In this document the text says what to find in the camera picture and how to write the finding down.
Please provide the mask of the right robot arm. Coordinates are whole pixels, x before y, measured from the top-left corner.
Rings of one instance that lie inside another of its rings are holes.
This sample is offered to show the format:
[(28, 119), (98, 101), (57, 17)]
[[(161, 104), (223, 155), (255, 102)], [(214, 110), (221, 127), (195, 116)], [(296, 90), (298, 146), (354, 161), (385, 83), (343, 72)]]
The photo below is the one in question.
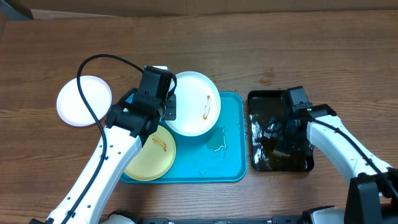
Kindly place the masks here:
[(303, 211), (299, 223), (397, 223), (397, 169), (366, 149), (327, 104), (314, 105), (302, 86), (277, 90), (284, 112), (273, 114), (264, 131), (290, 153), (319, 148), (348, 183), (344, 209)]

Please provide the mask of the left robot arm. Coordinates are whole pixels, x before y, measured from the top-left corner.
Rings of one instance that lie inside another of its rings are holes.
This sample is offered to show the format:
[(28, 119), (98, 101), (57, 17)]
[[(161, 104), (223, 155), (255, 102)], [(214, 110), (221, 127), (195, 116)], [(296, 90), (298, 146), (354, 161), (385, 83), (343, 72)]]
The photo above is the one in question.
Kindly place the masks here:
[(122, 173), (163, 119), (175, 119), (176, 76), (146, 66), (139, 86), (112, 105), (99, 143), (72, 189), (46, 223), (98, 223)]

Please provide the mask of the green yellow sponge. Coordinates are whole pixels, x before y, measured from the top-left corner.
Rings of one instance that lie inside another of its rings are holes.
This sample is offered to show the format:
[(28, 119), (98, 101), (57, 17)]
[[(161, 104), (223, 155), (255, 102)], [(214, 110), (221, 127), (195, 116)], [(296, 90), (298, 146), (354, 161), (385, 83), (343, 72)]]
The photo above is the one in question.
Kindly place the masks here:
[(275, 139), (272, 153), (281, 157), (290, 157), (290, 146), (285, 140)]

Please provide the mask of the white plate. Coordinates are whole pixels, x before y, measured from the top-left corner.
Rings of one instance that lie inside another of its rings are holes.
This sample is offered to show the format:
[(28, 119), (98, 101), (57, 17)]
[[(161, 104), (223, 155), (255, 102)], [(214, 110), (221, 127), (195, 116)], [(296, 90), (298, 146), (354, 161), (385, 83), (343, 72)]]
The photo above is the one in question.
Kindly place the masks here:
[[(80, 82), (91, 109), (99, 120), (102, 119), (112, 103), (110, 87), (104, 80), (91, 75), (81, 76)], [(76, 78), (70, 80), (60, 90), (56, 106), (59, 117), (69, 125), (82, 127), (95, 123), (80, 96)]]
[(221, 113), (221, 97), (216, 85), (199, 72), (181, 72), (176, 77), (176, 119), (166, 124), (182, 136), (205, 134)]

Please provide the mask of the yellow plate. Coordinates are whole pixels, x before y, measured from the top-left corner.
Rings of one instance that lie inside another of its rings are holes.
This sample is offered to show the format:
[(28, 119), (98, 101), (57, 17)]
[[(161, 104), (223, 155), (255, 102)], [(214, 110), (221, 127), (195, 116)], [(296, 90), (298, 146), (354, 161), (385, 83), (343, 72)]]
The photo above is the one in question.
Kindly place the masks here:
[(176, 157), (176, 143), (171, 133), (159, 125), (124, 173), (138, 181), (151, 181), (162, 177), (172, 167)]

